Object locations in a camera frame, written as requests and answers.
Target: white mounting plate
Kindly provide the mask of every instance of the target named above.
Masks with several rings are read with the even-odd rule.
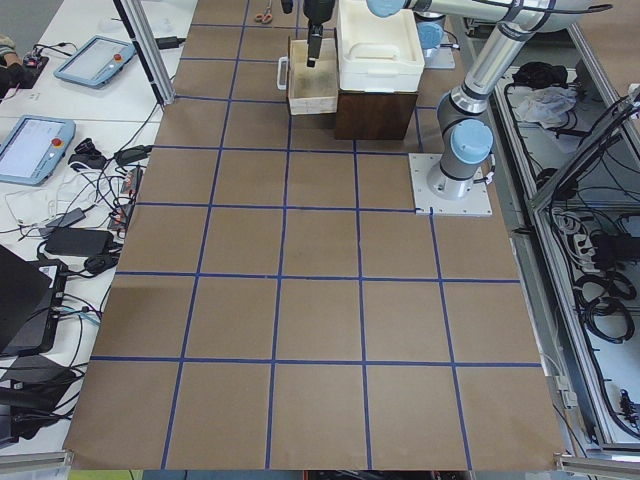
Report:
[[[452,201],[440,198],[427,186],[427,174],[431,167],[440,161],[439,153],[410,153],[409,166],[411,168],[411,184],[413,185],[413,202],[416,214],[456,215],[471,217],[490,217],[491,203],[487,186],[476,183],[462,200]],[[482,171],[478,169],[474,178],[482,178]]]
[[[449,35],[446,33],[442,37],[443,44],[451,43]],[[440,47],[436,53],[430,57],[424,56],[424,68],[430,70],[453,70],[456,62],[453,59],[453,50],[449,47]]]

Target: blue tablet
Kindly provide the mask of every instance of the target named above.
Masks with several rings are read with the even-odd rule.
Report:
[[[96,35],[53,74],[61,80],[100,88],[120,72],[135,53],[131,43]]]
[[[56,168],[75,133],[72,120],[20,117],[0,147],[0,182],[39,185]]]

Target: person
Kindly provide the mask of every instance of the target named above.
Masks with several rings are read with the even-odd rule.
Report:
[[[25,76],[22,60],[16,53],[16,44],[11,38],[0,34],[0,99],[15,87]]]

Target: blue joint cap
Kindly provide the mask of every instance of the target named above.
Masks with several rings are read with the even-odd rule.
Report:
[[[376,17],[386,18],[404,8],[406,0],[367,0],[367,7]]]
[[[477,165],[491,152],[493,133],[480,120],[463,120],[451,133],[451,149],[461,162]]]
[[[434,22],[418,22],[418,38],[423,50],[430,50],[440,46],[444,30]]]

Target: drawer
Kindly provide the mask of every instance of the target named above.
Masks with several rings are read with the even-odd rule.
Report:
[[[278,88],[287,91],[291,115],[335,113],[338,108],[338,63],[335,40],[322,40],[315,68],[307,67],[307,41],[289,39],[289,56],[278,62]]]

